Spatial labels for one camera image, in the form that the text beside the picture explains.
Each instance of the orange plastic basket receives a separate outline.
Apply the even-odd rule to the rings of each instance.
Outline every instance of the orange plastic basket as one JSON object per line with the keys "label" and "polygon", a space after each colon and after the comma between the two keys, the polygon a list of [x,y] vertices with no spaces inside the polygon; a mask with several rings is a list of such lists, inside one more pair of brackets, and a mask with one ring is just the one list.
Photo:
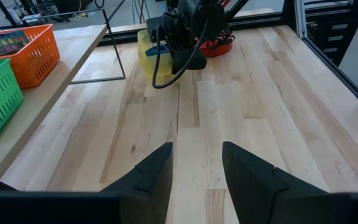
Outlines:
{"label": "orange plastic basket", "polygon": [[30,43],[16,54],[1,56],[10,58],[11,67],[20,88],[39,86],[60,59],[52,25],[3,30],[0,34],[23,30]]}

